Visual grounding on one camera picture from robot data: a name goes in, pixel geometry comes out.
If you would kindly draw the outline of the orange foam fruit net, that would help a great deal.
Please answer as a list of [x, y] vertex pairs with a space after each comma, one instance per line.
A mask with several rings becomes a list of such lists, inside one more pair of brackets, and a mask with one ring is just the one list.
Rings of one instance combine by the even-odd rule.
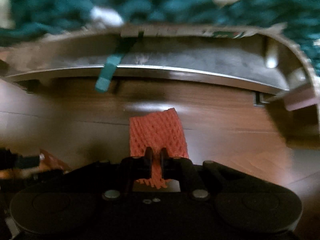
[[182, 123], [174, 108], [162, 112], [153, 112], [145, 116], [130, 118], [130, 155], [141, 157], [150, 147], [152, 154], [152, 169], [150, 179], [139, 179], [138, 183], [161, 189], [167, 187], [162, 178], [160, 165], [161, 149], [166, 148], [170, 157], [188, 158], [188, 148]]

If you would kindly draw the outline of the orange brown snack wrapper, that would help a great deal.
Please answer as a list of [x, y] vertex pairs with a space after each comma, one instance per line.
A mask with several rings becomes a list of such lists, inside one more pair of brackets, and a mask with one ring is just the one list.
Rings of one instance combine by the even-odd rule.
[[45, 172], [50, 170], [63, 170], [64, 172], [69, 172], [72, 169], [66, 163], [56, 158], [49, 152], [40, 149], [39, 171]]

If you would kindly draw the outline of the teal zigzag quilt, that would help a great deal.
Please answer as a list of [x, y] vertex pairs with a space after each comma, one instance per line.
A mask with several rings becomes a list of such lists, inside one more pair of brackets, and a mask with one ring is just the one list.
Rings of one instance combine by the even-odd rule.
[[9, 43], [95, 22], [261, 28], [284, 24], [284, 36], [296, 42], [319, 71], [319, 0], [1, 0], [1, 36]]

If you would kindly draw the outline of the metal bed frame rail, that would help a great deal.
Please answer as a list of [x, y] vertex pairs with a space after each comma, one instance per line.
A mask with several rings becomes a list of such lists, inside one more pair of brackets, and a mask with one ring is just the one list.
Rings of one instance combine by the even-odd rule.
[[15, 84], [98, 76], [116, 53], [115, 76], [193, 81], [252, 90], [264, 103], [281, 100], [301, 135], [319, 135], [319, 78], [300, 45], [271, 28], [208, 24], [126, 25], [85, 29], [16, 42], [1, 61]]

